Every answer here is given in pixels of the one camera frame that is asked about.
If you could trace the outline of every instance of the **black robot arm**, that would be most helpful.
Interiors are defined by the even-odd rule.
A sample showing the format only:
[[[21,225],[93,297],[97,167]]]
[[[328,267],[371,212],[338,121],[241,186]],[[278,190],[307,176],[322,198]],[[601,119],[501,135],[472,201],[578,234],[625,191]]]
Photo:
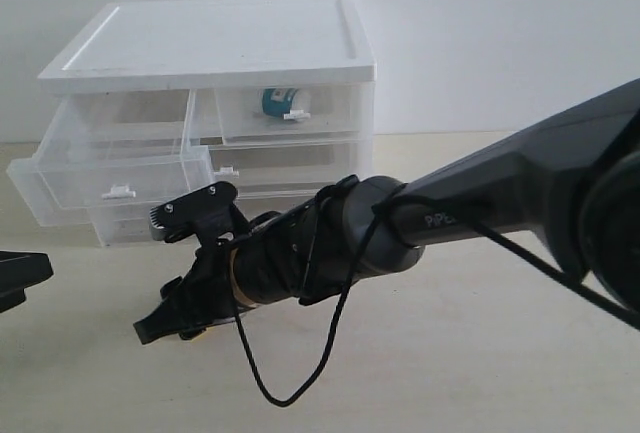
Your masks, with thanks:
[[[427,245],[481,235],[640,328],[639,148],[636,80],[408,184],[351,176],[289,212],[249,222],[234,205],[233,185],[216,183],[152,211],[157,239],[195,234],[202,247],[136,331],[143,343],[176,333],[190,339],[235,319],[263,393],[288,406],[324,367],[353,284],[411,268]],[[560,270],[501,236],[519,230],[532,231]],[[581,284],[589,271],[618,303]],[[316,377],[287,401],[270,397],[239,315],[286,298],[310,305],[336,295]]]

